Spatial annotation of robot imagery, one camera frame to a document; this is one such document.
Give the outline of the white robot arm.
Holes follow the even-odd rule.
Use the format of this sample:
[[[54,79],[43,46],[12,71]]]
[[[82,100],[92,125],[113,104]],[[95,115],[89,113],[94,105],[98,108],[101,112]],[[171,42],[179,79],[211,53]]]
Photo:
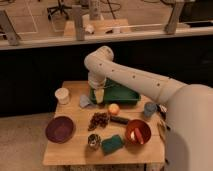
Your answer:
[[[101,46],[84,59],[88,83],[111,79],[166,108],[165,171],[213,171],[213,88],[117,64]]]

